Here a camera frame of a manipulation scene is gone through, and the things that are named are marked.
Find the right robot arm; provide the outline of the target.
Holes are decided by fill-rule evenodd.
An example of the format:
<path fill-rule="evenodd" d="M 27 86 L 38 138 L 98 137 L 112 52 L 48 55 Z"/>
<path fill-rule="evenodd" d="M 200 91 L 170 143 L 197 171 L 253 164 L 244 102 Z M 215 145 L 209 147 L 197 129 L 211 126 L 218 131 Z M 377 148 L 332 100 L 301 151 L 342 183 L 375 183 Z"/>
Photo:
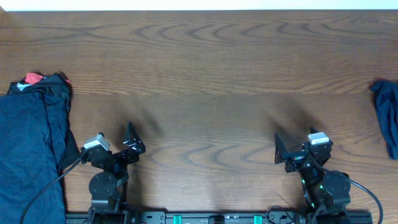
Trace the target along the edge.
<path fill-rule="evenodd" d="M 298 172 L 308 208 L 302 218 L 306 223 L 349 223 L 346 206 L 351 202 L 349 176 L 324 168 L 331 157 L 333 142 L 315 128 L 310 128 L 300 151 L 290 152 L 282 138 L 274 135 L 275 164 L 285 164 L 285 171 Z"/>

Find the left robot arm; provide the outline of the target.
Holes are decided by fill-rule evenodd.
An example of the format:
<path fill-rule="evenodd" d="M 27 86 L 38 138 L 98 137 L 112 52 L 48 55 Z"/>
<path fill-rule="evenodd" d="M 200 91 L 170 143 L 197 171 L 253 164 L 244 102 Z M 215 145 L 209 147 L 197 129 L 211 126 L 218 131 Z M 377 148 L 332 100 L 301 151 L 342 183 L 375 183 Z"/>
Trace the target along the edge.
<path fill-rule="evenodd" d="M 131 122 L 126 125 L 123 144 L 127 146 L 125 150 L 113 153 L 110 142 L 103 133 L 98 133 L 81 148 L 81 162 L 89 162 L 101 169 L 89 183 L 89 223 L 141 222 L 139 212 L 127 203 L 127 167 L 139 161 L 139 155 L 145 153 L 146 147 Z"/>

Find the navy blue shorts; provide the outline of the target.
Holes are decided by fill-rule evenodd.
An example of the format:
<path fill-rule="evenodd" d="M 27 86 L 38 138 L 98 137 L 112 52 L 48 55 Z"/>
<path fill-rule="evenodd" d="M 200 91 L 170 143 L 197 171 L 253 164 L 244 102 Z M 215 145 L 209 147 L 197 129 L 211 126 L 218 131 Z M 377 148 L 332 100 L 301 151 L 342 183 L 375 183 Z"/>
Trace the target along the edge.
<path fill-rule="evenodd" d="M 397 160 L 397 84 L 379 80 L 370 90 L 374 95 L 374 107 L 387 153 L 391 159 Z"/>

